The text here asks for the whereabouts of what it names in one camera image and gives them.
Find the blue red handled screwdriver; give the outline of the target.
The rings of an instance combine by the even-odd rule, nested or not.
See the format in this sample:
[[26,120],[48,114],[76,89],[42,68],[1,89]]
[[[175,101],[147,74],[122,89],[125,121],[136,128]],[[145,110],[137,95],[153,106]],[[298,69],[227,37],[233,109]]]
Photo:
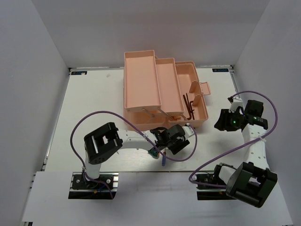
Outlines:
[[161,165],[164,167],[166,165],[166,150],[163,151],[162,163]]

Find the green orange stubby screwdriver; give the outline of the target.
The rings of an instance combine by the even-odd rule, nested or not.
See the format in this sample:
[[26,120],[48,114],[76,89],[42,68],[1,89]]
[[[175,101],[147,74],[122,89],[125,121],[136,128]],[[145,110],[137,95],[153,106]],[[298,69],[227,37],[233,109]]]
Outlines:
[[158,159],[160,156],[160,153],[155,148],[150,149],[148,154],[150,154],[154,159]]

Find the large brown hex key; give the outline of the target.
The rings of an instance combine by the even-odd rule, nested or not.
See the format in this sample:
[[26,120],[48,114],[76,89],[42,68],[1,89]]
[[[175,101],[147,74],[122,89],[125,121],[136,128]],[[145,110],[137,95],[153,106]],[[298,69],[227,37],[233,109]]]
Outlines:
[[187,111],[188,111],[188,114],[189,114],[189,117],[187,118],[187,120],[194,119],[193,109],[190,105],[187,93],[185,95],[183,95],[183,99],[184,99],[184,102],[185,102],[185,105],[186,105],[186,108],[187,108]]

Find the pink plastic toolbox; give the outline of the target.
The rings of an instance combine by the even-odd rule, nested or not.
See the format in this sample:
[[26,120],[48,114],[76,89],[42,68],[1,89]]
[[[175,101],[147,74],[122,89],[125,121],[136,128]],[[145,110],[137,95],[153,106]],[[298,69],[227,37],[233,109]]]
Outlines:
[[[195,120],[187,120],[186,93]],[[158,58],[154,50],[124,54],[123,115],[140,130],[186,123],[201,127],[209,118],[205,96],[210,93],[192,61]]]

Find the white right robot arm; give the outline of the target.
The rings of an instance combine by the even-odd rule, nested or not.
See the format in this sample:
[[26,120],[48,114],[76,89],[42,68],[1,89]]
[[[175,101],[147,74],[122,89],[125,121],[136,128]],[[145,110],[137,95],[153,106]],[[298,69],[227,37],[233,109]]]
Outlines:
[[241,130],[246,153],[239,167],[225,163],[216,165],[213,184],[226,186],[227,196],[260,208],[277,183],[277,175],[270,171],[263,135],[268,130],[268,121],[262,118],[262,102],[248,100],[246,106],[238,97],[229,97],[231,106],[222,109],[215,128],[220,131]]

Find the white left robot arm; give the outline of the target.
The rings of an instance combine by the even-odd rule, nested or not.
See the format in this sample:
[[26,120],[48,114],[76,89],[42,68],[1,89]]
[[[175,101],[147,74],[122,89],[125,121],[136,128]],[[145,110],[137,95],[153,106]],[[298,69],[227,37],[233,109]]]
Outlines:
[[146,150],[157,159],[164,149],[174,155],[179,153],[190,144],[189,138],[195,135],[195,130],[188,123],[147,131],[118,130],[115,123],[106,123],[84,137],[86,158],[83,182],[90,188],[96,187],[101,164],[120,149]]

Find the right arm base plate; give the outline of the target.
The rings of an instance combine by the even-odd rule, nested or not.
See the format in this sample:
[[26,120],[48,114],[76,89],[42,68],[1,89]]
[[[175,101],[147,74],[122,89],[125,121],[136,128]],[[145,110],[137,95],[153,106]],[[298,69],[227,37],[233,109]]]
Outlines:
[[199,200],[240,200],[240,195],[231,193],[230,186],[240,171],[240,167],[220,163],[213,172],[192,173],[190,181],[197,185]]

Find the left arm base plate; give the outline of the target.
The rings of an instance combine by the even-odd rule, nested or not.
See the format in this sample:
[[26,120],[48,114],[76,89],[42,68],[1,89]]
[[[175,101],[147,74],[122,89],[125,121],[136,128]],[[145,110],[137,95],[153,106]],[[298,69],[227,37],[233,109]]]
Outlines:
[[[114,198],[118,188],[119,174],[100,173],[98,180],[103,181],[111,190]],[[109,189],[101,183],[88,181],[82,173],[75,172],[71,178],[68,199],[74,200],[111,200]]]

